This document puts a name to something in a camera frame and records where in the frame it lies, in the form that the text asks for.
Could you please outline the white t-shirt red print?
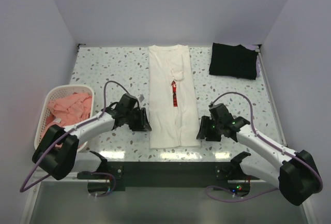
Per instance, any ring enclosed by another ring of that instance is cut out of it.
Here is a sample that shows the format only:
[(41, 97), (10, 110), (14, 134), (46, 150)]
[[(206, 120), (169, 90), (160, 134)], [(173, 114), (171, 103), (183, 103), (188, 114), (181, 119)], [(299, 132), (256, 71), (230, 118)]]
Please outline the white t-shirt red print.
[(150, 46), (149, 119), (153, 150), (199, 147), (199, 117), (188, 46)]

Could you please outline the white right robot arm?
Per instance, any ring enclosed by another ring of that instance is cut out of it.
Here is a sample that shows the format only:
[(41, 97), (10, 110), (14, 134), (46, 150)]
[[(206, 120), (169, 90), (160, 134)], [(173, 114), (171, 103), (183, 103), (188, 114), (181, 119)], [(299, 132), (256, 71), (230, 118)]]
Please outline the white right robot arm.
[(220, 104), (209, 105), (209, 116), (201, 118), (198, 140), (220, 141), (222, 137), (246, 146), (230, 160), (226, 177), (257, 177), (273, 185), (293, 205), (299, 206), (323, 188), (312, 155), (297, 152), (258, 133), (252, 121), (233, 115)]

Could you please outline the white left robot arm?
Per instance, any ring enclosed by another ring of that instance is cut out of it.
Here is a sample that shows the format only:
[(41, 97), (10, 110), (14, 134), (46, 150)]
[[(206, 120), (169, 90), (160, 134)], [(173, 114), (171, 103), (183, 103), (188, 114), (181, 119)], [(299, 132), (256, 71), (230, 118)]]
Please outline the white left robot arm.
[(65, 127), (52, 125), (35, 150), (32, 161), (56, 180), (78, 171), (76, 163), (94, 178), (103, 178), (107, 166), (101, 162), (101, 157), (88, 153), (79, 158), (78, 148), (94, 137), (123, 125), (128, 125), (133, 132), (152, 130), (146, 108), (140, 107), (138, 99), (128, 93), (82, 122)]

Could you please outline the pink crumpled t-shirt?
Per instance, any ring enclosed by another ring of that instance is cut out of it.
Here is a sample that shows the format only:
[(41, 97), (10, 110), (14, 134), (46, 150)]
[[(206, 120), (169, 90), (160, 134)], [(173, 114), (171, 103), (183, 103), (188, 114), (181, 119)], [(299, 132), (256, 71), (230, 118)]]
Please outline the pink crumpled t-shirt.
[(73, 93), (69, 96), (49, 100), (47, 110), (50, 115), (46, 118), (46, 126), (41, 138), (52, 125), (60, 127), (74, 125), (90, 118), (92, 96), (89, 93)]

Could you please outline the black folded t-shirt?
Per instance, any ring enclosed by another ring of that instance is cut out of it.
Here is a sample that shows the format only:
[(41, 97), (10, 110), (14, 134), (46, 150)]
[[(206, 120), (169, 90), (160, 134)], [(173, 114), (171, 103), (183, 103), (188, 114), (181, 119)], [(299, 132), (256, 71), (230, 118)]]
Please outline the black folded t-shirt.
[(209, 74), (240, 79), (257, 78), (258, 52), (242, 46), (213, 43)]

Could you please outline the white plastic laundry basket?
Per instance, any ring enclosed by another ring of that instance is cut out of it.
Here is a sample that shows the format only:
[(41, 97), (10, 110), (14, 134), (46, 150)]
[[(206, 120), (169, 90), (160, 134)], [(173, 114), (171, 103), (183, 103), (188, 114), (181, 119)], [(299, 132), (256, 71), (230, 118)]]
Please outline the white plastic laundry basket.
[(39, 118), (39, 123), (37, 127), (37, 132), (35, 135), (34, 140), (34, 148), (37, 148), (39, 143), (41, 142), (41, 133), (44, 131), (44, 128), (46, 126), (46, 118), (50, 115), (50, 111), (47, 110), (47, 104), (49, 100), (56, 100), (58, 98), (63, 98), (66, 96), (69, 96), (73, 93), (89, 93), (92, 96), (92, 107), (91, 107), (91, 113), (90, 117), (93, 114), (93, 106), (94, 106), (94, 90), (87, 85), (79, 85), (79, 84), (73, 84), (73, 85), (62, 85), (58, 86), (52, 90), (50, 90), (46, 96), (46, 99), (43, 104), (43, 108), (41, 111), (41, 115)]

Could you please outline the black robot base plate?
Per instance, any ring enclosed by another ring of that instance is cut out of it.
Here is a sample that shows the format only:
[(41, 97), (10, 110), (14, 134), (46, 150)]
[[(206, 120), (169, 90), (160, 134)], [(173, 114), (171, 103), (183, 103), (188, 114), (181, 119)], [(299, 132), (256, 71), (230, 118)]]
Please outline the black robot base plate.
[(103, 162), (95, 174), (80, 172), (90, 193), (125, 191), (129, 187), (205, 188), (219, 186), (247, 196), (252, 176), (231, 162)]

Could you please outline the aluminium frame rail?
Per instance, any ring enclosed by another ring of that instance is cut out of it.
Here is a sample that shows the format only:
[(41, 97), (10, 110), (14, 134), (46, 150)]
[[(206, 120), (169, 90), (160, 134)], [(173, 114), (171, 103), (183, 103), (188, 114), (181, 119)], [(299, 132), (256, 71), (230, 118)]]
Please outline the aluminium frame rail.
[[(260, 59), (261, 75), (254, 81), (210, 76), (212, 49), (189, 49), (197, 108), (207, 113), (218, 95), (232, 113), (249, 117), (253, 106), (254, 125), (268, 137), (286, 144), (276, 105)], [(106, 80), (107, 100), (116, 100), (123, 89), (136, 96), (149, 91), (149, 59), (146, 47), (81, 47), (70, 84), (87, 84), (95, 92), (94, 110), (102, 107)], [(245, 149), (233, 141), (203, 142), (200, 147), (151, 150), (149, 135), (128, 127), (104, 133), (89, 141), (84, 151), (96, 151), (110, 162), (228, 162)], [(56, 181), (46, 179), (32, 190), (21, 223), (307, 223), (303, 206), (290, 204), (271, 185), (251, 181), (253, 199), (221, 203), (208, 198), (203, 188), (129, 187), (95, 199), (86, 193), (87, 181), (75, 173)]]

